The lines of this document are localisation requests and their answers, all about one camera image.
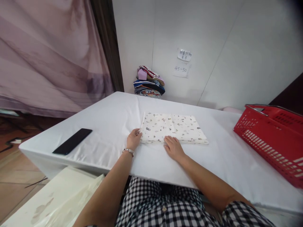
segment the folded clothes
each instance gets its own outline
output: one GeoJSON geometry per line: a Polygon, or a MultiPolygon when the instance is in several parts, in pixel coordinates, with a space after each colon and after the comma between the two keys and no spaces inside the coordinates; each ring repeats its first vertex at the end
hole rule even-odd
{"type": "Polygon", "coordinates": [[[135,94],[139,94],[140,91],[148,89],[147,87],[139,86],[135,88],[135,94]]]}
{"type": "MultiPolygon", "coordinates": [[[[157,73],[153,72],[149,67],[140,66],[140,69],[142,69],[144,72],[147,73],[147,78],[146,79],[158,80],[161,83],[162,86],[165,85],[164,80],[157,73]]],[[[140,72],[140,77],[143,78],[143,79],[145,78],[145,74],[143,74],[142,71],[140,72]]]]}
{"type": "Polygon", "coordinates": [[[142,143],[164,143],[165,136],[172,136],[180,143],[208,144],[194,116],[148,113],[143,117],[140,132],[142,143]]]}
{"type": "Polygon", "coordinates": [[[138,70],[138,79],[139,80],[147,80],[147,72],[140,68],[138,70]]]}
{"type": "Polygon", "coordinates": [[[144,86],[153,90],[156,90],[158,92],[160,92],[162,95],[165,93],[165,89],[163,86],[160,85],[159,81],[145,81],[145,80],[136,80],[134,82],[134,87],[140,87],[140,86],[144,86]]]}
{"type": "Polygon", "coordinates": [[[151,98],[161,98],[160,92],[158,92],[156,90],[151,90],[151,89],[142,90],[138,94],[141,96],[147,96],[147,97],[151,97],[151,98]]]}

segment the checkered pants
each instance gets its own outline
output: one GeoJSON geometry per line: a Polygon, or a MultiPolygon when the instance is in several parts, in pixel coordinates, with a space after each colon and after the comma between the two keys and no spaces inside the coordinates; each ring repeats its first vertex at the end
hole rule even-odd
{"type": "Polygon", "coordinates": [[[194,189],[171,186],[165,194],[160,183],[132,177],[116,226],[201,226],[220,224],[207,212],[194,189]]]}
{"type": "MultiPolygon", "coordinates": [[[[223,226],[274,226],[243,202],[230,203],[223,212],[223,226]]],[[[132,177],[115,226],[221,226],[205,211],[194,189],[171,186],[164,193],[160,183],[132,177]]]]}

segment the red basket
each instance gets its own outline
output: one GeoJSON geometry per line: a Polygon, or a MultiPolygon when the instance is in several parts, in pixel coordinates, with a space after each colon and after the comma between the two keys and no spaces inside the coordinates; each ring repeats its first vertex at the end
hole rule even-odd
{"type": "Polygon", "coordinates": [[[303,116],[276,106],[245,107],[235,133],[293,186],[303,189],[303,116]]]}

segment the purple curtain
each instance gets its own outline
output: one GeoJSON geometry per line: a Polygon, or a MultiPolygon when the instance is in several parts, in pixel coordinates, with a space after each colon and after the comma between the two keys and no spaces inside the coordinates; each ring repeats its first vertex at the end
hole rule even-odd
{"type": "Polygon", "coordinates": [[[69,117],[113,93],[89,1],[0,1],[0,108],[69,117]]]}

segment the person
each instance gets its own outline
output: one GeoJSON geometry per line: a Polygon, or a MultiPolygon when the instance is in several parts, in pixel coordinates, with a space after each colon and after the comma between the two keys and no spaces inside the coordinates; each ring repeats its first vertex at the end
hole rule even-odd
{"type": "Polygon", "coordinates": [[[219,222],[205,211],[197,190],[132,177],[121,210],[120,200],[142,134],[134,129],[114,167],[85,205],[73,227],[85,226],[274,226],[240,193],[187,156],[179,141],[165,137],[167,154],[192,179],[197,188],[222,214],[219,222]]]}

